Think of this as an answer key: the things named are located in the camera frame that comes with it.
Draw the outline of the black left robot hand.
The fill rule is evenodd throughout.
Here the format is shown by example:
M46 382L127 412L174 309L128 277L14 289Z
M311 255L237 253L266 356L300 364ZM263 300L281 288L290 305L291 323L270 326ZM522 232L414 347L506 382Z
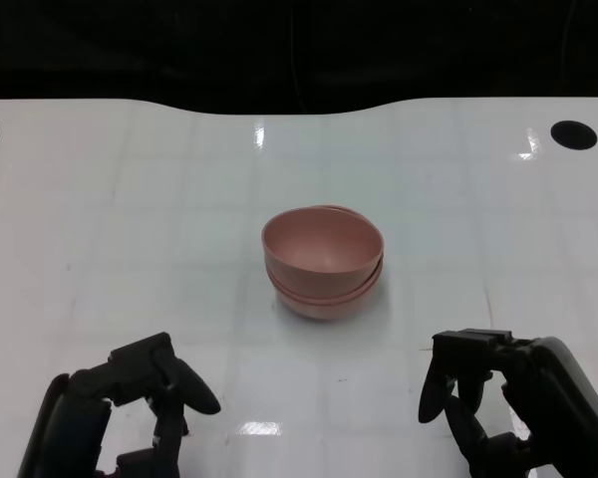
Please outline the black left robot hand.
M204 380L160 333L112 351L103 364L63 373L43 398L18 474L101 477L97 465L114 407L139 399L155 415L150 447L122 454L116 477L176 477L186 408L213 415L221 406Z

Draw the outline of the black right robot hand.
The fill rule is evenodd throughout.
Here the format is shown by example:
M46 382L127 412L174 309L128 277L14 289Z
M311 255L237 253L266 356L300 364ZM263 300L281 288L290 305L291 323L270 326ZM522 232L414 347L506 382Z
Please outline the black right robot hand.
M526 477L551 465L563 477L598 477L598 394L565 343L463 329L434 335L432 352L418 420L446 417L471 476ZM496 371L526 438L489 436L476 418Z

